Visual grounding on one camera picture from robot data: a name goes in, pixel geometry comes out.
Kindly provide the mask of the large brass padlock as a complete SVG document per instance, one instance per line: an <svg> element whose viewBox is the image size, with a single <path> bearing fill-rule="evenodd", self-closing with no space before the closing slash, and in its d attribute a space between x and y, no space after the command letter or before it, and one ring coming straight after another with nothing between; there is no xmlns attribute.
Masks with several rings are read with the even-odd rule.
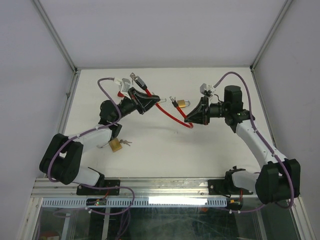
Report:
<svg viewBox="0 0 320 240"><path fill-rule="evenodd" d="M125 139L118 139L118 138L114 138L113 140L110 140L109 142L103 144L103 145L97 145L96 147L101 149L104 148L106 146L109 146L112 150L112 152L117 152L118 150L122 149L122 145L127 145L127 146L131 146L132 142L125 140Z"/></svg>

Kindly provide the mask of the right aluminium frame post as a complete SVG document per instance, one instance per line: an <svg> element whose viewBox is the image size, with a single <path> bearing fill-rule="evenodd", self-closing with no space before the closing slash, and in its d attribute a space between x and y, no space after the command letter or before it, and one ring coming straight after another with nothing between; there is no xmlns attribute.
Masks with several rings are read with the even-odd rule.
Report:
<svg viewBox="0 0 320 240"><path fill-rule="evenodd" d="M274 35L276 34L276 31L278 30L280 24L282 23L283 19L287 15L291 5L293 4L294 0L285 0L282 7L280 8L275 20L273 21L266 37L264 38L262 45L260 46L254 60L252 61L250 65L250 71L253 73L255 71L255 68L258 66L264 52L266 51L267 47L271 43Z"/></svg>

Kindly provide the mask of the red thin-cable padlock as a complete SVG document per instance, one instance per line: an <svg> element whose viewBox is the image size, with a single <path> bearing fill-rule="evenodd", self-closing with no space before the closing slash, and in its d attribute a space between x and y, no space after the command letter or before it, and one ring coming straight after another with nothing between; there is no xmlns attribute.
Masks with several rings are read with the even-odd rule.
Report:
<svg viewBox="0 0 320 240"><path fill-rule="evenodd" d="M124 95L120 91L118 92L117 96L120 97L120 98L124 97Z"/></svg>

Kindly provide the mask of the aluminium frame post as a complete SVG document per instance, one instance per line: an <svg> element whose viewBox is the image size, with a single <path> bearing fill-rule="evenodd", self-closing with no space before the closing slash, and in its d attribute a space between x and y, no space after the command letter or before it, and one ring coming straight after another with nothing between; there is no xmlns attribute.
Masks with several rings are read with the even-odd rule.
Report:
<svg viewBox="0 0 320 240"><path fill-rule="evenodd" d="M255 71L255 68L258 66L264 52L266 51L267 47L271 43L274 35L276 34L276 31L278 30L280 24L282 23L283 19L287 15L291 5L293 4L294 0L285 0L282 7L280 8L275 20L273 21L266 37L264 38L262 45L260 46L254 60L252 61L250 65L250 71L253 73Z"/></svg>
<svg viewBox="0 0 320 240"><path fill-rule="evenodd" d="M37 13L39 14L39 17L43 24L45 25L49 35L51 36L53 42L55 43L57 49L61 53L63 59L67 63L68 67L71 69L73 74L77 74L78 68L76 67L74 61L72 60L70 54L68 53L62 39L60 38L56 28L54 27L52 21L50 20L50 17L45 10L43 4L40 0L31 0L31 3Z"/></svg>

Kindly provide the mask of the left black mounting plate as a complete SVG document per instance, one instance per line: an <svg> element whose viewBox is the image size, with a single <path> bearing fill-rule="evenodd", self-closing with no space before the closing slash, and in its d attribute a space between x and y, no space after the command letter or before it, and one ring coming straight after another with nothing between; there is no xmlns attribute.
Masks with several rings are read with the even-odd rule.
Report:
<svg viewBox="0 0 320 240"><path fill-rule="evenodd" d="M79 185L76 190L77 196L118 196L119 189L115 187L120 186L121 181L118 179L102 179L94 186Z"/></svg>

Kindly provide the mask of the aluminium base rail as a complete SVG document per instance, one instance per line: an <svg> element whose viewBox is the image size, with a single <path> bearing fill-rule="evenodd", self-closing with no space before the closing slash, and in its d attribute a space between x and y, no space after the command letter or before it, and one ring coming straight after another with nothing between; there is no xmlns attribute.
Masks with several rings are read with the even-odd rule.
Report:
<svg viewBox="0 0 320 240"><path fill-rule="evenodd" d="M134 191L137 198L149 196L181 196L181 197L212 197L208 191L208 180L224 179L223 177L188 177L188 178L147 178L147 177L107 177L106 179L120 180L119 195L112 197L129 198ZM32 198L63 198L76 197L78 183L65 185L60 182L51 182L48 178L37 178L34 182Z"/></svg>

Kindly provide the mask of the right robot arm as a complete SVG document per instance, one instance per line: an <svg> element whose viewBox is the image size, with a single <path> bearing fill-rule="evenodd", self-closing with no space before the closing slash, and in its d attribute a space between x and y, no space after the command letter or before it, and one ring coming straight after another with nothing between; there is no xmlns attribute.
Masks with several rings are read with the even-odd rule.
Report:
<svg viewBox="0 0 320 240"><path fill-rule="evenodd" d="M255 118L243 107L239 86L224 88L224 99L212 102L215 88L205 83L200 86L202 97L186 117L185 122L208 125L211 118L223 118L226 125L240 137L257 160L260 171L249 172L234 166L226 171L216 190L221 195L237 194L247 190L258 196L264 205L279 201L293 201L300 195L301 166L296 159L288 159L263 137L254 125Z"/></svg>

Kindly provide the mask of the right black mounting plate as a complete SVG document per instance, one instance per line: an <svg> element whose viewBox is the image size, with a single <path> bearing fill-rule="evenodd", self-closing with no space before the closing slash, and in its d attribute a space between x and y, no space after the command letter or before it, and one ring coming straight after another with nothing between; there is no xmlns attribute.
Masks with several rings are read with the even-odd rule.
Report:
<svg viewBox="0 0 320 240"><path fill-rule="evenodd" d="M222 195L230 197L231 195L252 195L253 193L244 188L229 185L224 179L209 179L207 181L208 194Z"/></svg>

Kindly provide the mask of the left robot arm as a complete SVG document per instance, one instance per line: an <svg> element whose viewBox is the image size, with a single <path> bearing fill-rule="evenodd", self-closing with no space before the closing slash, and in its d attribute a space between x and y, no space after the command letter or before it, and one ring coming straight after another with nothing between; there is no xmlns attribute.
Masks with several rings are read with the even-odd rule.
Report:
<svg viewBox="0 0 320 240"><path fill-rule="evenodd" d="M102 193L105 188L103 174L81 166L83 153L117 140L122 129L119 120L134 111L142 115L160 100L158 95L148 95L131 87L128 96L125 96L119 104L115 105L112 100L103 101L100 105L100 120L94 128L73 137L61 133L53 136L39 164L39 170L64 185L84 184L93 194Z"/></svg>

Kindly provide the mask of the medium brass padlock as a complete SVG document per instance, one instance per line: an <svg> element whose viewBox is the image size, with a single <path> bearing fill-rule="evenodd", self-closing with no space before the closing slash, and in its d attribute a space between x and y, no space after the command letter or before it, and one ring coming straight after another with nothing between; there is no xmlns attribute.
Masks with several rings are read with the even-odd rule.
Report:
<svg viewBox="0 0 320 240"><path fill-rule="evenodd" d="M189 107L191 105L189 100L180 99L180 100L177 100L176 102L178 107L181 109Z"/></svg>

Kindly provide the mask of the black mounting plate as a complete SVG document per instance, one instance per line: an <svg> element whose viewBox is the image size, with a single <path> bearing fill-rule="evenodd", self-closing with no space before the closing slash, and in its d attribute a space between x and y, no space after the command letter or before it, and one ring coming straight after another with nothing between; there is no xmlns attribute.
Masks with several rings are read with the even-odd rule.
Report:
<svg viewBox="0 0 320 240"><path fill-rule="evenodd" d="M209 179L207 181L208 194L222 195L230 197L231 195L252 195L253 193L244 188L229 185L224 179Z"/></svg>
<svg viewBox="0 0 320 240"><path fill-rule="evenodd" d="M79 185L76 190L77 196L118 196L119 189L115 187L120 186L121 181L118 179L102 179L94 186Z"/></svg>

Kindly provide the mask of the thick red cable lock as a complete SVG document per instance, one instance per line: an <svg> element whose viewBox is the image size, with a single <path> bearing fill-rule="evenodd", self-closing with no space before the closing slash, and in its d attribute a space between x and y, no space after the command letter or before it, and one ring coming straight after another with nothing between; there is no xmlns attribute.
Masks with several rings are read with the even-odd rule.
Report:
<svg viewBox="0 0 320 240"><path fill-rule="evenodd" d="M142 78L135 73L131 73L129 75L131 78L132 82L137 84L143 92L146 93L147 97L150 98L152 97L152 92L149 90L147 84L142 80ZM157 109L162 112L164 115L166 115L168 118L173 120L175 123L187 128L187 129L193 129L194 125L192 123L187 123L185 122L185 119L187 115L185 112L182 110L182 108L179 106L178 101L174 97L169 97L167 100L172 105L172 110L166 109L166 105L163 106L162 103L157 102L155 106Z"/></svg>

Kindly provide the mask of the left aluminium frame post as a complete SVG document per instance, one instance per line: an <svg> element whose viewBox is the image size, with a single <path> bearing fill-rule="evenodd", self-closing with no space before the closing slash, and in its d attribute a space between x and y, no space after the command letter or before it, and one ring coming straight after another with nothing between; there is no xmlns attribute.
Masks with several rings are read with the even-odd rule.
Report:
<svg viewBox="0 0 320 240"><path fill-rule="evenodd" d="M62 39L60 38L56 28L54 27L52 21L50 20L50 17L45 10L43 4L40 0L31 0L31 3L37 13L39 14L39 17L43 24L45 25L49 35L51 36L53 42L55 43L57 49L61 53L63 59L67 63L68 67L71 69L73 74L77 74L78 68L76 67L74 61L72 60L70 54L68 53Z"/></svg>

